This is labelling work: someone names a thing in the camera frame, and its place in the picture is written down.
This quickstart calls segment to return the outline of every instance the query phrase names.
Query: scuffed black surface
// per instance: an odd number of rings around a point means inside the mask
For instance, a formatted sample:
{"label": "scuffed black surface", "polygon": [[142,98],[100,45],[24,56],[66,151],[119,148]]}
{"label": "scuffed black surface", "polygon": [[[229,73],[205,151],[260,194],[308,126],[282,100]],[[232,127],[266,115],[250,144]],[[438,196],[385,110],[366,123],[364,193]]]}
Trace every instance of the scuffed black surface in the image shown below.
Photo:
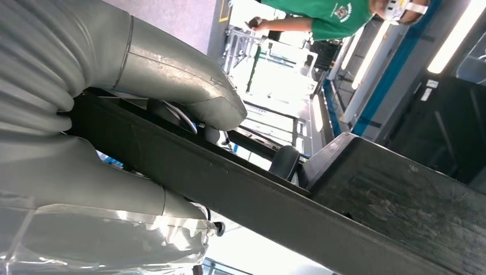
{"label": "scuffed black surface", "polygon": [[313,200],[461,274],[484,274],[485,195],[363,139],[347,142],[320,154],[334,160],[314,171]]}

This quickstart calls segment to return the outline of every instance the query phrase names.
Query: floor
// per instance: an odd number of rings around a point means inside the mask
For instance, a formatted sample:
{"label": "floor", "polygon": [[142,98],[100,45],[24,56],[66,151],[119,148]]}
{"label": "floor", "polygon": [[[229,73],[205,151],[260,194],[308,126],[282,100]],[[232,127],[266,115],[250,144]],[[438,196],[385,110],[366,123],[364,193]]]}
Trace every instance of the floor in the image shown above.
{"label": "floor", "polygon": [[[208,53],[211,30],[215,14],[219,16],[222,1],[227,0],[105,0],[126,10],[132,15],[172,34],[195,47],[200,52]],[[228,12],[227,3],[223,6]],[[221,30],[214,34],[221,39]]]}

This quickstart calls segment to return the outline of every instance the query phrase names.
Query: green t-shirt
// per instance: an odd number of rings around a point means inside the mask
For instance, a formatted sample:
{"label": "green t-shirt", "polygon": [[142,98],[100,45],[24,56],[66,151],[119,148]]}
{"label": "green t-shirt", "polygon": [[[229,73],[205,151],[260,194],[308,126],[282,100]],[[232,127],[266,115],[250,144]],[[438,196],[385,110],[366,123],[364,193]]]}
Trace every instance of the green t-shirt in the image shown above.
{"label": "green t-shirt", "polygon": [[314,40],[352,36],[373,15],[369,0],[262,0],[289,14],[313,18]]}

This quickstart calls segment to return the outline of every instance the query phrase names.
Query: hand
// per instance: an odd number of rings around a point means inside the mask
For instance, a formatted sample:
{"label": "hand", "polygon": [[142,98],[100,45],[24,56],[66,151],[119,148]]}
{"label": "hand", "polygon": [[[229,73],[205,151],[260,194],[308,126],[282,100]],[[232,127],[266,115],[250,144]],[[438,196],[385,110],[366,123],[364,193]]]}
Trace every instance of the hand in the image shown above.
{"label": "hand", "polygon": [[246,23],[248,25],[248,28],[254,30],[254,31],[260,31],[260,30],[265,30],[267,29],[268,25],[268,20],[261,19],[260,17],[255,17],[250,20],[250,22]]}

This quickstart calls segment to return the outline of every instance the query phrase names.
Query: logo on shirt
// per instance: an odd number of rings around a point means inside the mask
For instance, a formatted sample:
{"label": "logo on shirt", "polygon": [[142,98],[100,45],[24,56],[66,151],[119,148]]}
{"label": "logo on shirt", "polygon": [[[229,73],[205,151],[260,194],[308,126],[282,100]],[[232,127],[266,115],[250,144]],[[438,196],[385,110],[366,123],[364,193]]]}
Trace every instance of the logo on shirt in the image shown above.
{"label": "logo on shirt", "polygon": [[351,13],[352,13],[352,4],[351,3],[349,3],[346,6],[341,6],[340,8],[338,8],[338,4],[336,4],[336,8],[334,9],[332,16],[334,16],[334,15],[337,16],[337,18],[339,18],[339,21],[341,23],[344,23],[349,19],[349,17],[351,16]]}

